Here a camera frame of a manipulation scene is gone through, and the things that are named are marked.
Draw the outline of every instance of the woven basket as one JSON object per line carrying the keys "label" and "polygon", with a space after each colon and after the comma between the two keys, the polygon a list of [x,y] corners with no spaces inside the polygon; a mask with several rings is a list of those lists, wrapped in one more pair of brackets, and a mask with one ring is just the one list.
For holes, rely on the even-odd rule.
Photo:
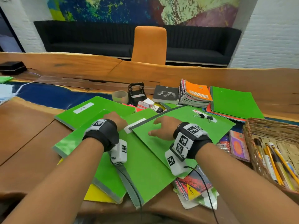
{"label": "woven basket", "polygon": [[255,147],[255,143],[253,140],[255,137],[260,136],[263,138],[275,140],[285,145],[290,145],[292,147],[292,154],[290,154],[289,151],[282,151],[282,153],[285,154],[286,157],[288,155],[292,156],[292,160],[289,160],[294,162],[294,157],[299,158],[299,126],[272,120],[251,118],[248,119],[243,126],[243,132],[253,169],[259,175],[265,177],[268,181],[282,190],[294,202],[299,204],[299,192],[285,188],[284,186],[277,184],[271,178],[269,171],[264,167],[263,162],[258,155],[258,150]]}

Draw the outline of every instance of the black couch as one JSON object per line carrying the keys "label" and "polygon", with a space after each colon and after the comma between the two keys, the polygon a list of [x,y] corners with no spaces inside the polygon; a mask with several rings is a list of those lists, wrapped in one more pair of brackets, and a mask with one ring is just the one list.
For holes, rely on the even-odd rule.
{"label": "black couch", "polygon": [[[36,21],[48,52],[132,56],[136,25],[119,23]],[[229,27],[165,25],[168,61],[229,64],[241,31]]]}

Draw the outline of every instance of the live edge wood table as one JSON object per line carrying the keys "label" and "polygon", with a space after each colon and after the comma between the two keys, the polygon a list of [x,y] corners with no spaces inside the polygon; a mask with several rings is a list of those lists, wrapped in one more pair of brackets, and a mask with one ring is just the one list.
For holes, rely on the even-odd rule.
{"label": "live edge wood table", "polygon": [[[129,62],[96,55],[0,52],[0,62],[6,61],[23,61],[31,72],[43,78],[61,79],[60,83],[64,83],[61,85],[103,92],[117,88],[113,83],[108,83],[110,86],[106,87],[99,86],[103,85],[103,81],[144,82],[148,87],[157,84],[177,87],[181,78],[184,78],[197,84],[252,92],[265,116],[299,121],[297,69],[181,67]],[[25,73],[16,78],[39,80],[39,76]],[[24,104],[18,99],[0,106],[0,200],[23,198],[56,167],[60,158],[51,147],[71,130],[54,120],[55,114],[57,110],[36,108],[34,104]],[[185,210],[170,185],[149,201],[143,211],[166,215],[183,223],[215,223],[211,210],[205,207]],[[136,209],[126,195],[119,205],[84,201],[79,214],[133,212]],[[220,223],[238,223],[221,196],[218,197],[216,215]]]}

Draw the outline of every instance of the black cable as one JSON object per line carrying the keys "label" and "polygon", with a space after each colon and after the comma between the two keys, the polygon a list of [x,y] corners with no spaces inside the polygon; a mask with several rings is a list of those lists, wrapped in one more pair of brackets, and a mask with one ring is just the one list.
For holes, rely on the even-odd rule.
{"label": "black cable", "polygon": [[140,204],[140,219],[141,219],[140,223],[142,223],[142,204],[141,204],[140,197],[139,197],[139,195],[138,195],[138,193],[137,193],[135,187],[134,187],[133,184],[131,183],[131,181],[127,178],[127,176],[126,176],[120,169],[118,169],[118,170],[119,170],[119,171],[123,174],[123,176],[128,180],[128,182],[129,182],[130,185],[132,186],[134,192],[136,193],[136,196],[138,197],[139,204]]}
{"label": "black cable", "polygon": [[[192,167],[189,167],[189,166],[184,166],[184,168],[191,168],[192,170],[194,170],[196,173],[198,173],[198,171],[195,169],[196,167],[192,168]],[[215,220],[216,220],[216,223],[219,224],[218,220],[217,220],[217,217],[216,217],[216,214],[215,214],[215,210],[213,208],[213,204],[212,204],[212,201],[211,201],[211,197],[210,197],[210,194],[209,194],[209,190],[207,189],[207,185],[205,184],[204,182],[204,179],[202,178],[202,176],[200,175],[200,173],[198,173],[198,175],[200,176],[200,178],[202,179],[202,182],[204,183],[204,186],[207,190],[207,195],[209,197],[209,200],[210,200],[210,203],[211,203],[211,207],[212,207],[212,211],[213,211],[213,214],[214,214],[214,217],[215,217]]]}

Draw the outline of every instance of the orange chair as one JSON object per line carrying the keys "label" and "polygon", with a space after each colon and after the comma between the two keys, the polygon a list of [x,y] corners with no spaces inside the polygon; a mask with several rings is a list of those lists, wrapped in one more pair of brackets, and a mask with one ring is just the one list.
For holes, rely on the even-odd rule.
{"label": "orange chair", "polygon": [[165,65],[166,48],[165,28],[159,26],[137,26],[135,28],[132,61]]}

